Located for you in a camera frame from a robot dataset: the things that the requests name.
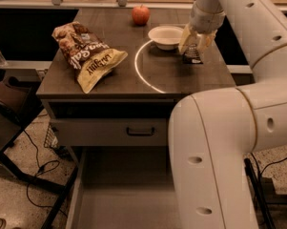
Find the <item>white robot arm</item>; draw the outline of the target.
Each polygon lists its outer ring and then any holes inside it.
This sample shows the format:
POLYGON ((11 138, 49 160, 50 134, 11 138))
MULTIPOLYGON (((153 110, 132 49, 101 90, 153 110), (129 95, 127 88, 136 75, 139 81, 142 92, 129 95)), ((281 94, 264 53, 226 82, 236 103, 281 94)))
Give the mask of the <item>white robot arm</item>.
POLYGON ((270 0, 196 0, 200 34, 228 18, 250 65, 250 85, 191 94, 169 122, 182 229, 258 229, 243 156, 287 144, 287 17, 270 0))

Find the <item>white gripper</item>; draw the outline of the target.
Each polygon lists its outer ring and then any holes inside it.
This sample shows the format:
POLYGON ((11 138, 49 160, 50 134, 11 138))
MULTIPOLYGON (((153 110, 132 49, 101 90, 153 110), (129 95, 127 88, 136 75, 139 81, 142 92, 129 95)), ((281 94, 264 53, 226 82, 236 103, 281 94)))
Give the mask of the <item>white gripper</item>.
POLYGON ((197 50, 204 52, 212 44, 216 37, 216 30, 224 21, 225 12, 204 11, 197 4, 193 4, 189 24, 183 29, 178 44, 180 54, 183 54, 196 41, 198 37, 197 50))

